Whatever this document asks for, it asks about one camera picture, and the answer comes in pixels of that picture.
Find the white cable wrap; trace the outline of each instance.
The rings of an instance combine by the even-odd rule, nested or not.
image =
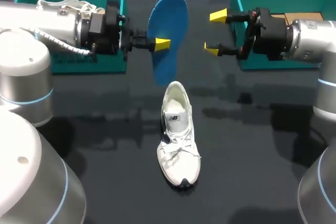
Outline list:
[[[51,35],[45,33],[44,31],[41,31],[40,29],[31,28],[31,27],[20,27],[20,29],[25,30],[25,31],[29,31],[33,34],[40,35],[40,36],[48,39],[49,41],[58,44],[60,47],[65,48],[66,50],[74,52],[76,54],[83,55],[83,56],[91,55],[90,50],[85,50],[85,49],[80,49],[80,48],[73,47],[73,46],[71,46],[69,44],[66,44],[63,41],[55,38],[54,36],[51,36]]]

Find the sticker label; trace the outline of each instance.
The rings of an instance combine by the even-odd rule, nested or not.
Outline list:
[[[316,21],[307,20],[307,27],[308,27],[308,29],[317,30]]]
[[[78,56],[74,54],[53,54],[53,64],[83,64],[83,63],[96,63],[92,57]]]

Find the cable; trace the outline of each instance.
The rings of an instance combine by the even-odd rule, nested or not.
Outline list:
[[[80,48],[73,47],[73,46],[71,46],[69,44],[66,44],[63,41],[55,38],[54,36],[51,36],[51,35],[45,33],[44,31],[41,31],[40,29],[30,28],[30,27],[20,27],[20,29],[25,30],[25,31],[29,31],[33,34],[38,34],[38,35],[48,39],[49,41],[58,44],[60,47],[66,49],[70,52],[74,52],[76,54],[84,55],[84,56],[88,56],[88,55],[92,54],[90,50],[85,50],[85,49],[80,49]]]
[[[77,8],[71,5],[62,5],[61,8],[66,9],[66,8],[71,8],[74,9],[76,11],[78,11],[80,14],[82,15],[88,15],[90,16],[91,13],[105,13],[105,9],[104,8],[97,8],[95,5],[90,4],[89,2],[86,1],[80,1],[80,4],[82,5],[81,8]]]

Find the teal bin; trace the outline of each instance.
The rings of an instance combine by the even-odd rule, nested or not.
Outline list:
[[[324,20],[336,20],[335,0],[231,0],[230,8],[235,11],[248,11],[256,7],[268,8],[272,14],[281,13],[317,13],[320,12]],[[236,46],[243,44],[247,23],[234,23]],[[309,69],[317,65],[284,61],[269,61],[266,55],[251,52],[247,60],[239,62],[242,70],[266,69]]]
[[[16,3],[36,4],[38,0],[15,0]],[[46,0],[59,2],[63,0]],[[97,7],[106,8],[107,0],[80,0],[87,1]],[[120,14],[127,16],[126,0],[120,2]],[[123,55],[97,55],[98,62],[94,63],[90,57],[73,56],[65,53],[51,54],[51,70],[53,73],[125,73],[126,62]]]

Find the new balance sneaker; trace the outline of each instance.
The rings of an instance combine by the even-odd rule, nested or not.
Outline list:
[[[163,98],[157,152],[162,172],[172,185],[188,188],[196,182],[201,157],[195,143],[192,107],[177,81],[169,84]]]

